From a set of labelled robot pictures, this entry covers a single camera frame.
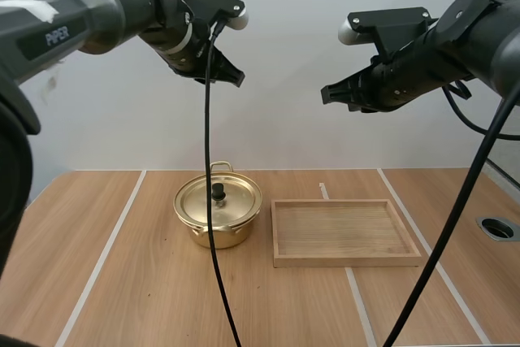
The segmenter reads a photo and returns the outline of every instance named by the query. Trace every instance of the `wooden tray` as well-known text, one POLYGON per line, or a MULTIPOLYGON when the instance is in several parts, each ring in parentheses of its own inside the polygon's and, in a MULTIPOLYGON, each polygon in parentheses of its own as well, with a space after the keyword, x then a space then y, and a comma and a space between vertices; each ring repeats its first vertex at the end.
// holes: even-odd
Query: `wooden tray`
POLYGON ((422 264, 387 199, 273 201, 275 267, 390 267, 422 264))

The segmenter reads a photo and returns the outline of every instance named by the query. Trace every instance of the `cable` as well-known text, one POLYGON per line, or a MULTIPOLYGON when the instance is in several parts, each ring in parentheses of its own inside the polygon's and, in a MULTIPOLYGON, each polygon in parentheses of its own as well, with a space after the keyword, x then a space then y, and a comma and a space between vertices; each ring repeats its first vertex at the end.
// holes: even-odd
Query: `cable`
POLYGON ((516 190, 520 191, 520 183, 518 183, 510 174, 508 174, 502 167, 493 162, 490 158, 486 159, 486 163, 489 164, 495 171, 502 175, 502 177, 508 181, 516 190))
POLYGON ((213 35, 210 39, 210 47, 208 48, 208 63, 206 65, 206 104, 204 110, 204 166, 206 169, 206 212, 208 217, 208 236, 210 238, 210 249, 211 259, 213 260, 214 274, 217 277, 217 283, 219 284, 220 295, 222 296, 222 302, 226 310, 227 320, 229 326, 233 332, 235 343, 237 347, 241 347, 241 341, 236 331, 235 322, 231 309, 229 307, 228 298, 226 296, 226 290, 220 275, 219 260, 217 259, 217 251, 215 249, 215 237, 213 235, 213 222, 211 220, 211 168, 210 168, 210 89, 211 89, 211 60, 213 57, 213 48, 215 47, 215 41, 226 26, 225 20, 217 22, 213 30, 213 35))
POLYGON ((440 234, 439 239, 435 244, 435 248, 433 251, 431 251, 430 258, 428 259, 424 270, 422 270, 421 276, 419 276, 414 290, 412 290, 412 293, 409 295, 408 301, 399 315, 399 319, 397 319, 395 325, 393 326, 390 335, 388 335, 387 340, 384 342, 383 347, 392 346, 399 336, 402 328, 405 326, 406 320, 409 318, 410 313, 412 313, 417 300, 423 292, 426 283, 430 279, 431 273, 433 273, 437 262, 439 262, 440 255, 443 253, 446 244, 448 244, 448 240, 453 233, 453 229, 457 225, 462 211, 464 210, 464 206, 466 205, 468 198, 471 195, 471 191, 473 190, 473 187, 479 178, 479 174, 482 171, 484 163, 486 162, 486 158, 488 157, 493 144, 495 144, 498 134, 500 134, 500 130, 504 126, 505 121, 508 119, 509 114, 511 114, 511 111, 513 110, 518 100, 520 100, 520 82, 514 86, 513 91, 505 99, 504 103, 500 106, 499 110, 493 117, 491 126, 489 127, 486 136, 480 144, 479 150, 473 159, 470 170, 464 179, 461 191, 457 195, 457 200, 455 201, 452 211, 449 214, 448 221, 446 221, 442 233, 440 234))
MULTIPOLYGON (((444 92, 444 95, 445 95, 446 99, 448 99, 448 103, 452 107, 453 112, 464 123, 465 126, 470 128, 471 130, 474 130, 477 133, 480 133, 480 134, 483 134, 483 135, 485 135, 488 132, 486 129, 483 129, 480 126, 477 126, 474 123, 472 123, 469 119, 467 119, 467 117, 464 114, 462 114, 461 109, 455 103, 455 99, 453 99, 453 96, 452 96, 451 92, 449 91, 449 88, 448 88, 447 85, 445 85, 442 88, 442 90, 444 92)), ((497 139, 499 139, 499 140, 508 140, 508 141, 520 141, 520 135, 516 135, 516 134, 502 134, 502 133, 500 133, 498 135, 497 139)))

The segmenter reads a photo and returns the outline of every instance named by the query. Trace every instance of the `pot handle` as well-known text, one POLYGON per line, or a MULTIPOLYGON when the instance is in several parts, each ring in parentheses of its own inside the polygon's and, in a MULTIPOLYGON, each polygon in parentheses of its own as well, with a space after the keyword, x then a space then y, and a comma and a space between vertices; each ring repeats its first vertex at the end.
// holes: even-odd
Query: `pot handle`
MULTIPOLYGON (((200 229, 192 229, 193 233, 195 233, 195 236, 202 236, 208 233, 208 227, 207 225, 205 227, 202 227, 200 229)), ((213 232, 229 232, 236 234, 238 231, 233 231, 230 227, 222 226, 222 227, 215 227, 213 228, 213 232)))
POLYGON ((224 162, 224 161, 213 162, 212 164, 210 164, 210 171, 213 171, 214 166, 227 166, 229 171, 233 172, 233 166, 230 164, 230 162, 224 162))

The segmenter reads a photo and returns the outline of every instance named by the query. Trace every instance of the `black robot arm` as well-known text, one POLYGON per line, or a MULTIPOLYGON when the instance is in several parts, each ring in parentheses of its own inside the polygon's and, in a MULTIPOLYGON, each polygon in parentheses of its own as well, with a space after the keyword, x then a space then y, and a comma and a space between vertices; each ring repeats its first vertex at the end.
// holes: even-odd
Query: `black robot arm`
POLYGON ((430 28, 436 21, 422 7, 350 13, 340 41, 374 42, 379 54, 369 67, 324 87, 323 103, 394 111, 433 89, 475 77, 506 97, 520 80, 520 1, 456 0, 430 28))
MULTIPOLYGON (((247 24, 240 0, 26 0, 0 2, 0 275, 33 178, 27 135, 40 123, 19 84, 74 50, 103 54, 139 36, 178 75, 204 80, 211 29, 247 24)), ((216 48, 211 81, 244 73, 216 48)))

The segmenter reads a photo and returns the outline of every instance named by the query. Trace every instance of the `white stripe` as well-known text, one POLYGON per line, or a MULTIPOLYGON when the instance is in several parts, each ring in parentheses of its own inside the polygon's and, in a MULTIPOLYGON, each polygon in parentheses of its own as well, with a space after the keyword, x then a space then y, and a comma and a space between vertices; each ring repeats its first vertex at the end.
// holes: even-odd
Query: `white stripe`
POLYGON ((94 283, 98 278, 103 264, 105 263, 109 252, 111 251, 115 238, 117 237, 119 230, 121 229, 121 226, 123 226, 124 220, 126 219, 127 214, 130 211, 130 208, 132 207, 133 201, 134 199, 136 199, 137 193, 139 193, 139 188, 143 183, 145 175, 146 171, 142 171, 141 175, 139 176, 139 179, 137 180, 136 186, 133 188, 132 194, 130 194, 130 198, 128 199, 126 206, 121 212, 121 216, 117 220, 117 223, 115 224, 114 229, 112 230, 112 233, 108 238, 108 241, 106 242, 105 248, 101 252, 101 255, 96 263, 96 267, 93 269, 92 274, 90 275, 90 278, 83 289, 83 293, 80 295, 80 299, 76 303, 76 306, 74 307, 74 310, 71 313, 71 317, 69 317, 67 324, 65 324, 65 328, 63 329, 62 334, 59 336, 59 339, 54 345, 54 347, 63 347, 65 345, 65 342, 67 341, 67 338, 70 335, 72 328, 74 327, 74 324, 76 323, 76 320, 80 315, 81 310, 83 309, 83 305, 87 301, 90 291, 92 290, 92 287, 94 286, 94 283))
MULTIPOLYGON (((329 199, 327 188, 325 187, 325 184, 320 183, 319 188, 322 190, 323 199, 329 199)), ((358 288, 358 283, 356 282, 356 276, 354 275, 352 268, 346 267, 344 270, 347 272, 347 278, 349 279, 350 290, 352 291, 354 301, 356 302, 357 314, 359 315, 359 319, 361 321, 363 331, 365 332, 366 344, 368 347, 377 347, 377 344, 375 343, 375 338, 374 338, 374 331, 372 330, 372 326, 371 326, 371 321, 368 318, 365 304, 363 303, 363 297, 361 297, 361 293, 359 292, 359 288, 358 288)))
POLYGON ((327 193, 327 188, 325 187, 324 183, 320 183, 319 184, 319 189, 322 190, 322 197, 323 197, 323 199, 329 199, 328 198, 328 193, 327 193))
POLYGON ((192 32, 193 32, 193 25, 189 24, 188 25, 188 30, 186 31, 186 34, 184 35, 184 38, 182 39, 181 42, 179 42, 173 48, 170 48, 168 50, 158 50, 158 49, 156 49, 155 51, 159 52, 160 54, 175 54, 177 52, 180 52, 188 44, 189 40, 192 37, 192 32))
MULTIPOLYGON (((388 179, 387 179, 386 175, 384 174, 383 170, 381 168, 378 168, 377 172, 381 176, 381 179, 383 180, 383 182, 386 184, 388 191, 392 194, 393 199, 396 201, 397 205, 401 208, 401 211, 403 212, 403 215, 405 215, 406 219, 408 220, 409 225, 414 230, 415 235, 417 236, 417 238, 421 242, 422 246, 424 247, 424 249, 428 253, 428 256, 430 256, 431 255, 431 247, 429 246, 429 244, 427 243, 426 239, 422 235, 422 233, 419 230, 419 228, 418 228, 417 224, 415 223, 414 219, 412 219, 412 216, 407 211, 407 209, 405 207, 405 204, 402 202, 402 200, 397 195, 396 190, 393 189, 392 185, 388 181, 388 179)), ((458 292, 458 290, 455 287, 455 285, 453 284, 452 280, 449 278, 449 275, 446 272, 446 270, 444 269, 444 267, 442 267, 440 262, 438 262, 437 265, 435 266, 435 268, 437 269, 437 271, 440 274, 440 277, 443 279, 444 283, 448 287, 449 292, 453 295, 453 298, 455 298, 455 301, 460 306, 460 308, 462 310, 462 313, 464 313, 464 315, 468 319, 468 322, 470 323, 470 325, 473 328, 474 332, 479 337, 480 341, 484 345, 490 345, 491 341, 486 336, 486 333, 484 332, 482 327, 480 327, 480 324, 477 321, 477 319, 471 313, 471 310, 468 307, 468 305, 462 299, 461 294, 458 292)))
POLYGON ((24 8, 36 16, 41 22, 52 24, 54 16, 59 14, 58 10, 48 2, 42 0, 5 0, 0 2, 0 7, 24 8))

